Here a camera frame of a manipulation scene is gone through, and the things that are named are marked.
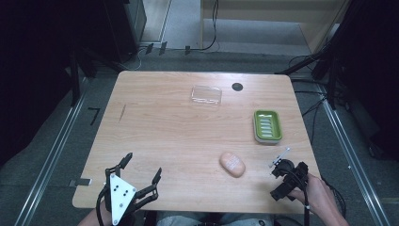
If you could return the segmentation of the green soap dish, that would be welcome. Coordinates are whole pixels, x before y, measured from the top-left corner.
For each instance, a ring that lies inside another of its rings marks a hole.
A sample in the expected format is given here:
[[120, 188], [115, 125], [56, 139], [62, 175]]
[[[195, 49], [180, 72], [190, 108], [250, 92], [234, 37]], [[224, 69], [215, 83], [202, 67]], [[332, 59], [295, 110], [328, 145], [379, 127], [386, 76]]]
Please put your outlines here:
[[275, 145], [282, 139], [279, 114], [273, 110], [256, 110], [253, 115], [255, 139], [268, 145]]

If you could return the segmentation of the light wooden furniture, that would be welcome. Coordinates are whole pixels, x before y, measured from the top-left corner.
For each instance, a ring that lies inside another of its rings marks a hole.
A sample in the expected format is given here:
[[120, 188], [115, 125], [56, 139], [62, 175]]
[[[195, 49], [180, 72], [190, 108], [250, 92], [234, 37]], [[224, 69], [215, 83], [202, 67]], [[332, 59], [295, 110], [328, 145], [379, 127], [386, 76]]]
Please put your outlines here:
[[312, 53], [322, 49], [351, 0], [218, 0], [218, 19], [299, 23]]

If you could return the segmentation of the person's left hand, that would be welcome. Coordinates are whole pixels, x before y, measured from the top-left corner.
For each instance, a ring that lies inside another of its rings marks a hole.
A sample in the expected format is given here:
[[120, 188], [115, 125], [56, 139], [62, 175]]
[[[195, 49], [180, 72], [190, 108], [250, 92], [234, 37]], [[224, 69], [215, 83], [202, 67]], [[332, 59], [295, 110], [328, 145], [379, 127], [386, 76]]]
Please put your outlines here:
[[94, 225], [112, 226], [112, 214], [106, 209], [101, 209], [99, 213], [97, 210], [94, 210]]

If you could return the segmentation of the person's grey trousers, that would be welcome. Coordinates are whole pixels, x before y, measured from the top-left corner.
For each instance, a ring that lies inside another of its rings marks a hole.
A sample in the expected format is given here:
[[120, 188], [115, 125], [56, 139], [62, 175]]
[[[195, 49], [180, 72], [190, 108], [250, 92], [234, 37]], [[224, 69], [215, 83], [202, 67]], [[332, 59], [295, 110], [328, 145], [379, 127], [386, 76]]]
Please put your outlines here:
[[274, 226], [267, 214], [158, 212], [156, 226]]

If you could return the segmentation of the black metal stand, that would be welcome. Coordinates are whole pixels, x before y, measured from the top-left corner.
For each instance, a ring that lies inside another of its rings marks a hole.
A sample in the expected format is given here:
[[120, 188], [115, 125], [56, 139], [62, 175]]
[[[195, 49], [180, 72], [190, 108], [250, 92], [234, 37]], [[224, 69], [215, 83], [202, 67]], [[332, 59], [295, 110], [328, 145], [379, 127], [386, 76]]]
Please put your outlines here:
[[82, 47], [74, 39], [69, 41], [69, 61], [72, 81], [71, 106], [76, 106], [81, 96], [79, 71], [82, 71], [86, 77], [93, 77], [96, 74], [96, 69], [89, 55], [89, 50]]

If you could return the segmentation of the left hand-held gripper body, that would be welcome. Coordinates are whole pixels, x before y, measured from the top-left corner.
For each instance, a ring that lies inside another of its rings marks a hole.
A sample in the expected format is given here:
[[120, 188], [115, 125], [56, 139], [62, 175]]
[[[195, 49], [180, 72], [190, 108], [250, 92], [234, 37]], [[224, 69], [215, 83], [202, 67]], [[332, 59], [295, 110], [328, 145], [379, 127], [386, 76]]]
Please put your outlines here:
[[136, 194], [136, 188], [115, 173], [106, 177], [105, 207], [111, 213], [113, 226], [117, 226]]

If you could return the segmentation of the pink soap bar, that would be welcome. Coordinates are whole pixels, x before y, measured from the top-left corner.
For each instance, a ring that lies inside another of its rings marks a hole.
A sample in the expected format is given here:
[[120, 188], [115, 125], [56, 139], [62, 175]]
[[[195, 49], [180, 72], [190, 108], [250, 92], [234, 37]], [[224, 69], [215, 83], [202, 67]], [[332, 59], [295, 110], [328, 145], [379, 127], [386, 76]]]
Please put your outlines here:
[[246, 171], [246, 165], [234, 153], [223, 153], [219, 157], [219, 164], [234, 178], [241, 177]]

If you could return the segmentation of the black stand legs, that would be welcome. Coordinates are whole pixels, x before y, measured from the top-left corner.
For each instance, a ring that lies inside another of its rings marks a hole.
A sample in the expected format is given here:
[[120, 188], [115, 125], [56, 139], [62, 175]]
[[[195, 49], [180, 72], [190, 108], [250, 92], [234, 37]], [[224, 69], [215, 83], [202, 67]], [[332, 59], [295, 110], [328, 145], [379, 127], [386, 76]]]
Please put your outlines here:
[[288, 69], [278, 72], [278, 74], [290, 75], [299, 69], [309, 66], [311, 63], [316, 62], [316, 66], [311, 71], [311, 76], [315, 80], [322, 79], [328, 75], [327, 81], [327, 102], [330, 107], [335, 110], [335, 90], [338, 75], [340, 71], [339, 60], [337, 58], [340, 44], [343, 40], [345, 33], [345, 23], [340, 23], [331, 39], [322, 47], [316, 54], [305, 57], [302, 61], [290, 66]]

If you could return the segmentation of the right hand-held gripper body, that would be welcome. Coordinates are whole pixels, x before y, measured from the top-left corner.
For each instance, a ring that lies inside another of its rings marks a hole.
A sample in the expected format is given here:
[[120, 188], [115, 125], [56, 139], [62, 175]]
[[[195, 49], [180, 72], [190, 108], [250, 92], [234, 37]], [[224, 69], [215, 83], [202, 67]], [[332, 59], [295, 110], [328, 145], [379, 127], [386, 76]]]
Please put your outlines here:
[[284, 159], [284, 156], [290, 151], [290, 148], [286, 148], [269, 164], [269, 168], [274, 168], [271, 174], [276, 178], [282, 177], [282, 183], [274, 189], [274, 192], [291, 192], [295, 188], [306, 190], [308, 166], [304, 162], [299, 162], [295, 166], [291, 160]]

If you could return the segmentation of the clear plastic lid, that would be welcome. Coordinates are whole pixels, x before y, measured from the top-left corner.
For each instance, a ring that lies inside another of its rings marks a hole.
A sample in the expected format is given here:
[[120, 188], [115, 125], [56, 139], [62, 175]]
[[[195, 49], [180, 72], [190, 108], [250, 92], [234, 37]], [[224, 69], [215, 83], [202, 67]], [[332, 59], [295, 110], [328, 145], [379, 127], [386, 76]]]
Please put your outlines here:
[[219, 105], [221, 103], [222, 90], [217, 87], [194, 86], [190, 100], [198, 104]]

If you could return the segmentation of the metal floor rail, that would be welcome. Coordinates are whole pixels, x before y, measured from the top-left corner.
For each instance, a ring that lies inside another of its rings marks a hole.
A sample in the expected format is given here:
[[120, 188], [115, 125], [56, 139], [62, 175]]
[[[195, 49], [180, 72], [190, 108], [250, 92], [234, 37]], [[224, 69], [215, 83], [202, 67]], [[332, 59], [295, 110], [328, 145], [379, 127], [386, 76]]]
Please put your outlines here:
[[384, 207], [375, 192], [364, 167], [356, 154], [356, 150], [343, 128], [343, 124], [337, 112], [332, 109], [327, 100], [324, 100], [323, 107], [334, 130], [334, 133], [342, 147], [343, 154], [348, 162], [348, 168], [352, 171], [359, 191], [370, 211], [376, 226], [391, 226]]
[[33, 216], [35, 215], [36, 209], [38, 208], [45, 189], [53, 175], [58, 159], [64, 150], [64, 146], [70, 136], [78, 114], [81, 111], [87, 95], [88, 87], [89, 79], [83, 78], [81, 80], [80, 88], [81, 96], [77, 99], [76, 104], [70, 107], [68, 115], [56, 136], [56, 140], [40, 169], [40, 173], [35, 180], [35, 183], [32, 185], [28, 193], [24, 206], [17, 217], [14, 226], [29, 226]]

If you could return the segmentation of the dark cabinet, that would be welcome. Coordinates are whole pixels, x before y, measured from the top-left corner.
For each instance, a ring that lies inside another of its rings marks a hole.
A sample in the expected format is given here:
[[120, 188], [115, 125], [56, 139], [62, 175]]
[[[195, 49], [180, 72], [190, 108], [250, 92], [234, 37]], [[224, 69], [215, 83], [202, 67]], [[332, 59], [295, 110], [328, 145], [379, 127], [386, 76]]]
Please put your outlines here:
[[77, 9], [85, 50], [117, 62], [137, 54], [147, 22], [142, 0], [77, 0]]

